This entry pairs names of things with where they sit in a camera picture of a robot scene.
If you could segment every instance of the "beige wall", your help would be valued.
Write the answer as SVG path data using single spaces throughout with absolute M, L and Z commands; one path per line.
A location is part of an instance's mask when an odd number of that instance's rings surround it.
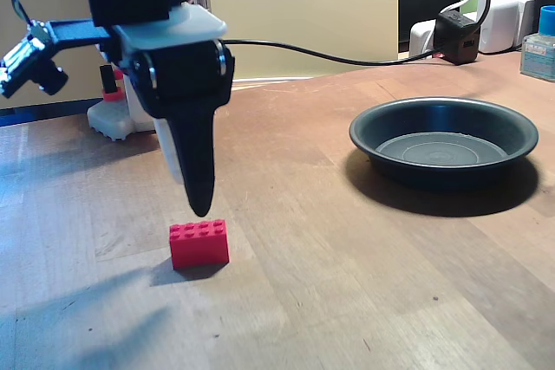
M 38 20 L 89 17 L 87 0 L 22 0 L 31 18 Z M 10 0 L 0 0 L 0 55 L 14 47 L 26 33 L 25 24 L 16 17 Z M 55 62 L 69 75 L 68 84 L 50 97 L 28 82 L 11 99 L 0 96 L 0 108 L 20 107 L 54 101 L 71 101 L 101 96 L 98 66 L 102 65 L 95 47 L 61 52 Z
M 228 37 L 288 42 L 363 60 L 397 57 L 397 0 L 212 0 Z M 236 78 L 322 75 L 357 69 L 262 47 L 233 47 Z
M 22 0 L 32 18 L 88 17 L 87 0 Z M 225 19 L 229 37 L 290 42 L 335 55 L 368 60 L 395 59 L 397 0 L 212 0 L 214 13 Z M 25 35 L 10 0 L 0 0 L 0 53 Z M 322 75 L 356 69 L 290 51 L 234 47 L 239 78 Z M 65 51 L 55 61 L 69 75 L 66 87 L 53 97 L 27 83 L 11 99 L 0 97 L 0 108 L 98 97 L 98 66 L 94 47 Z

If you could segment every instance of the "red part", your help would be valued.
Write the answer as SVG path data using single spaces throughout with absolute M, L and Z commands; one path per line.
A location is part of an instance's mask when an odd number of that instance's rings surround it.
M 118 68 L 114 69 L 114 78 L 116 80 L 123 80 L 123 71 Z
M 229 263 L 225 220 L 172 225 L 170 249 L 174 269 Z
M 105 101 L 119 101 L 125 99 L 125 94 L 121 87 L 118 87 L 118 91 L 115 93 L 106 93 L 106 90 L 102 90 L 102 97 Z

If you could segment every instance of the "bowl rim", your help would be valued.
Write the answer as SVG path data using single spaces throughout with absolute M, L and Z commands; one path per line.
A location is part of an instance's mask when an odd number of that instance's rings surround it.
M 391 107 L 398 107 L 405 103 L 418 103 L 418 102 L 427 102 L 430 105 L 432 104 L 441 104 L 441 103 L 457 103 L 460 105 L 479 105 L 482 107 L 490 107 L 497 111 L 501 111 L 507 114 L 510 119 L 514 120 L 514 122 L 518 125 L 521 125 L 524 128 L 530 127 L 528 132 L 530 132 L 530 138 L 527 138 L 525 144 L 515 153 L 507 155 L 501 160 L 496 160 L 494 162 L 485 162 L 481 164 L 474 164 L 474 165 L 430 165 L 430 164 L 420 164 L 416 162 L 410 162 L 403 159 L 392 158 L 390 156 L 384 155 L 383 153 L 379 153 L 376 149 L 366 145 L 362 142 L 361 138 L 356 134 L 356 129 L 362 123 L 363 120 L 366 119 L 368 114 L 375 114 L 375 113 L 382 113 L 386 110 L 389 110 Z M 402 166 L 412 166 L 415 168 L 421 169 L 434 169 L 434 170 L 453 170 L 453 169 L 480 169 L 484 167 L 491 167 L 491 166 L 499 166 L 504 165 L 507 163 L 511 163 L 519 158 L 522 158 L 529 154 L 531 151 L 534 150 L 536 145 L 539 141 L 539 133 L 536 126 L 532 123 L 530 119 L 528 119 L 523 114 L 512 110 L 509 107 L 501 106 L 499 104 L 492 103 L 490 101 L 482 101 L 482 100 L 475 100 L 475 99 L 465 99 L 459 97 L 414 97 L 408 99 L 401 99 L 395 101 L 389 101 L 387 103 L 383 103 L 374 107 L 371 107 L 359 115 L 355 117 L 355 119 L 351 122 L 349 126 L 349 136 L 353 143 L 358 147 L 361 151 L 367 153 L 370 157 L 375 157 L 378 159 L 383 159 L 391 163 L 395 163 Z

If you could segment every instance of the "blue bottle cap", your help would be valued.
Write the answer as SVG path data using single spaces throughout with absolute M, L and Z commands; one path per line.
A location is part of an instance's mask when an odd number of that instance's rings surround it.
M 539 34 L 555 36 L 555 6 L 544 6 L 539 12 Z

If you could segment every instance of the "plastic bottle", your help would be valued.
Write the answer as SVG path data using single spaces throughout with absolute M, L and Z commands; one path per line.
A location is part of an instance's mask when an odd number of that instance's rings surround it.
M 555 81 L 555 6 L 544 6 L 539 15 L 539 32 L 525 36 L 520 72 Z

